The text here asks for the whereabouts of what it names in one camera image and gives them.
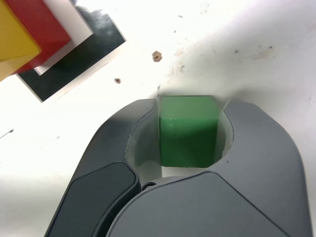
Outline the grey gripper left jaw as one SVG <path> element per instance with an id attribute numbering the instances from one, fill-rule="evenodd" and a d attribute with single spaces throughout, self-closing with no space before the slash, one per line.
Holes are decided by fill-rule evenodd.
<path id="1" fill-rule="evenodd" d="M 104 237 L 142 186 L 162 177 L 158 102 L 120 109 L 96 131 L 66 188 L 48 237 Z"/>

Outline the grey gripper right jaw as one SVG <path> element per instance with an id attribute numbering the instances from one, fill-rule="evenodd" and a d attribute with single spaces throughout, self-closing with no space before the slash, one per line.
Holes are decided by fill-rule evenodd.
<path id="1" fill-rule="evenodd" d="M 292 138 L 254 104 L 232 100 L 224 112 L 226 155 L 201 173 L 138 194 L 108 236 L 310 236 L 304 168 Z"/>

